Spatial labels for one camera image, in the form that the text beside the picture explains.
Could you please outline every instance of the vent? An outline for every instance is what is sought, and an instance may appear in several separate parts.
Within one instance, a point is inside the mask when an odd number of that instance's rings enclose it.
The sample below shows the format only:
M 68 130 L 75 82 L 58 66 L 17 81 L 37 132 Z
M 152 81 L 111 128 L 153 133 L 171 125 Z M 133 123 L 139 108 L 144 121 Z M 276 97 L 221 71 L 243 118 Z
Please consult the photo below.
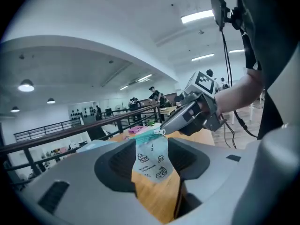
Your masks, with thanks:
M 53 214 L 68 187 L 69 184 L 63 181 L 57 181 L 53 183 L 48 191 L 40 199 L 38 204 L 46 211 Z

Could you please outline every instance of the wooden table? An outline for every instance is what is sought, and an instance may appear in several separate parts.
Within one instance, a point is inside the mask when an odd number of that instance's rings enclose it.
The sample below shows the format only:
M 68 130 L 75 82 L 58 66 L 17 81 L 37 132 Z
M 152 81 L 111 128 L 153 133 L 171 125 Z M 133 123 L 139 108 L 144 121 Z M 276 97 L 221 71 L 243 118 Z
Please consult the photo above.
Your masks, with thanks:
M 162 108 L 160 108 L 160 114 L 170 116 L 171 112 L 175 111 L 176 108 L 177 108 L 176 106 L 175 107 L 162 107 Z M 153 113 L 153 109 L 142 112 L 141 114 L 143 114 L 143 113 Z
M 134 136 L 135 134 L 126 131 L 109 140 L 121 142 L 127 137 Z M 166 135 L 166 137 L 184 138 L 193 142 L 214 145 L 211 132 L 206 129 L 202 129 L 190 137 L 180 134 L 178 131 Z M 176 202 L 180 191 L 180 177 L 175 169 L 166 180 L 160 183 L 152 182 L 135 171 L 132 171 L 131 181 L 135 183 L 137 199 L 157 220 L 163 224 L 174 220 Z

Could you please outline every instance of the wooden tabletop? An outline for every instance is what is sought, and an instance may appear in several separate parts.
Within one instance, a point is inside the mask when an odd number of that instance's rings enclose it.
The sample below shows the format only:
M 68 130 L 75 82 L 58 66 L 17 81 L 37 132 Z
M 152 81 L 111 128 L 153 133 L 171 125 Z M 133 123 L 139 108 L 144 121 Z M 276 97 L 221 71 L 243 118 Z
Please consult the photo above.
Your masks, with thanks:
M 129 137 L 134 137 L 128 131 L 119 134 L 109 140 L 121 142 Z M 178 131 L 166 135 L 166 137 L 184 138 L 193 142 L 214 145 L 211 132 L 201 129 L 190 137 L 180 134 Z M 173 169 L 171 175 L 160 183 L 150 181 L 147 177 L 132 171 L 131 180 L 135 183 L 137 198 L 140 203 L 159 220 L 166 224 L 174 220 L 177 197 L 180 189 L 180 177 Z
M 170 115 L 177 107 L 162 107 L 160 108 L 160 114 Z M 153 113 L 153 109 L 145 111 L 143 113 Z

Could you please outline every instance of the desk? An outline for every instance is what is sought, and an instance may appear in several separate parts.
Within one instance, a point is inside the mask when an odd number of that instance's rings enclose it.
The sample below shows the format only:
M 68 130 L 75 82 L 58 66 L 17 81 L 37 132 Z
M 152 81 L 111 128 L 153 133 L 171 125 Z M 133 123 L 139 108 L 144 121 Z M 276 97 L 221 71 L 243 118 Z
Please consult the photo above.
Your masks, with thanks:
M 176 106 L 175 107 L 162 107 L 162 108 L 160 108 L 160 114 L 170 116 L 171 112 L 175 111 L 176 108 L 177 108 Z M 153 113 L 153 109 L 145 111 L 143 113 Z
M 127 136 L 134 137 L 135 134 L 126 131 L 109 140 L 121 142 Z M 214 145 L 211 132 L 206 129 L 201 129 L 190 137 L 180 134 L 178 131 L 166 135 L 166 137 L 184 138 L 193 142 Z M 131 181 L 135 183 L 137 199 L 157 220 L 164 224 L 174 220 L 174 211 L 180 188 L 180 177 L 175 169 L 166 180 L 160 183 L 152 182 L 135 171 L 132 171 Z

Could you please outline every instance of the floor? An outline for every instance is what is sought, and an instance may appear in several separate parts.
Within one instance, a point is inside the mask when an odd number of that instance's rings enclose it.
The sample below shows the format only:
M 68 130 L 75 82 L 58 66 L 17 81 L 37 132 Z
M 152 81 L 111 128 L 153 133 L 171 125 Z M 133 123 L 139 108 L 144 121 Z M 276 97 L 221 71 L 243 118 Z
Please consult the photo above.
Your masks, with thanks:
M 259 131 L 259 126 L 261 124 L 262 114 L 263 114 L 263 101 L 262 104 L 260 104 L 259 101 L 255 101 L 253 103 L 253 117 L 252 121 L 249 120 L 250 118 L 250 108 L 244 107 L 239 110 L 237 110 L 238 115 L 244 120 L 246 125 L 248 126 L 248 130 L 254 134 L 257 135 Z M 232 112 L 223 114 L 225 119 L 227 119 L 228 125 L 232 128 L 232 130 L 235 132 L 234 135 L 234 142 L 238 149 L 245 149 L 246 145 L 249 142 L 255 141 L 255 137 L 251 137 L 249 134 L 247 134 L 244 129 L 240 126 L 237 119 L 234 119 L 234 124 L 232 124 Z M 215 145 L 219 147 L 227 147 L 225 140 L 224 140 L 224 128 L 220 128 L 216 132 L 212 132 Z M 225 128 L 225 136 L 226 141 L 230 147 L 233 148 L 232 143 L 232 133 L 228 129 L 228 127 Z

